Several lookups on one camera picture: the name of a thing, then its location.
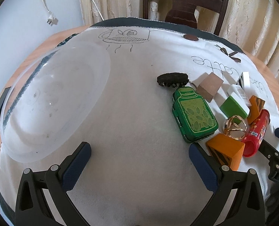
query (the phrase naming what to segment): white cable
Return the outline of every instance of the white cable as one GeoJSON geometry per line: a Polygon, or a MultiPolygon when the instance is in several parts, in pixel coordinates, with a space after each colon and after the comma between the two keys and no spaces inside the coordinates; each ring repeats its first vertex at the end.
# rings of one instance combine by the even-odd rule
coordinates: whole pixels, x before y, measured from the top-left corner
{"type": "Polygon", "coordinates": [[[46,4],[46,0],[42,0],[43,4],[44,4],[44,7],[45,9],[47,10],[47,12],[49,13],[49,18],[47,20],[47,23],[50,25],[50,24],[54,24],[54,22],[57,20],[56,16],[51,12],[51,10],[49,10],[47,8],[47,4],[46,4]]]}
{"type": "Polygon", "coordinates": [[[95,0],[92,0],[92,2],[93,2],[93,4],[95,5],[95,8],[98,10],[98,12],[99,12],[99,14],[100,14],[102,20],[104,21],[104,18],[103,18],[103,16],[102,16],[100,10],[99,10],[98,7],[97,7],[97,4],[95,4],[95,0]]]}

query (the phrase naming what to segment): red candy tube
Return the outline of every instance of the red candy tube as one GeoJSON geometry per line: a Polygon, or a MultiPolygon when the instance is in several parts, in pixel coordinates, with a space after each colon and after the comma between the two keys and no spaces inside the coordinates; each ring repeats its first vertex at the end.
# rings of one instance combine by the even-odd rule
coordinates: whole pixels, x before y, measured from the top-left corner
{"type": "Polygon", "coordinates": [[[243,156],[251,157],[258,151],[269,122],[269,112],[263,109],[259,117],[252,123],[250,132],[242,139],[245,144],[243,156]]]}

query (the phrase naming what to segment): silver screw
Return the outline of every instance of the silver screw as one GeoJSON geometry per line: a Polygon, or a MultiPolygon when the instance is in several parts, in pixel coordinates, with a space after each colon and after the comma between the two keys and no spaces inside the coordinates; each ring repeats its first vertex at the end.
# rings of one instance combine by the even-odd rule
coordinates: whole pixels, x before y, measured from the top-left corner
{"type": "Polygon", "coordinates": [[[253,174],[253,175],[256,174],[256,171],[255,171],[254,169],[249,169],[249,172],[250,172],[251,174],[253,174]]]}
{"type": "Polygon", "coordinates": [[[24,174],[28,174],[30,172],[30,169],[29,168],[26,168],[25,170],[24,170],[24,174]]]}
{"type": "Polygon", "coordinates": [[[51,170],[52,170],[52,171],[57,171],[57,170],[58,170],[58,165],[53,165],[53,166],[51,166],[51,170]]]}
{"type": "Polygon", "coordinates": [[[225,172],[227,172],[227,171],[229,171],[229,167],[226,166],[226,165],[223,165],[223,166],[222,166],[222,170],[225,171],[225,172]]]}

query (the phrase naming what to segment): translucent white bowl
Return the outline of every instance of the translucent white bowl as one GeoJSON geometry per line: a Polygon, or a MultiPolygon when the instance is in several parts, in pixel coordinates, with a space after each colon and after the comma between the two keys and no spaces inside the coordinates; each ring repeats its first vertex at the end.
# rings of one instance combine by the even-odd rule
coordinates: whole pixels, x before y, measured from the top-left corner
{"type": "Polygon", "coordinates": [[[107,51],[71,40],[31,64],[11,87],[0,134],[18,162],[40,160],[76,131],[99,99],[110,73],[107,51]]]}

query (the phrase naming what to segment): green block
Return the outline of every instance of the green block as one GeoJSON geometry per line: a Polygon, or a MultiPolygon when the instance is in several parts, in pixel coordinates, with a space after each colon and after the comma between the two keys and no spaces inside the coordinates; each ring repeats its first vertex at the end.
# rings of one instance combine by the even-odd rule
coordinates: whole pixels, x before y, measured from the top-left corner
{"type": "MultiPolygon", "coordinates": [[[[243,119],[246,119],[249,114],[249,108],[246,106],[245,102],[233,92],[220,106],[220,110],[226,115],[227,118],[232,117],[233,115],[239,115],[243,119]]],[[[238,119],[234,120],[236,124],[239,124],[241,121],[238,119]]]]}
{"type": "Polygon", "coordinates": [[[172,112],[187,143],[207,138],[218,129],[218,122],[210,107],[191,87],[181,87],[175,91],[172,112]]]}

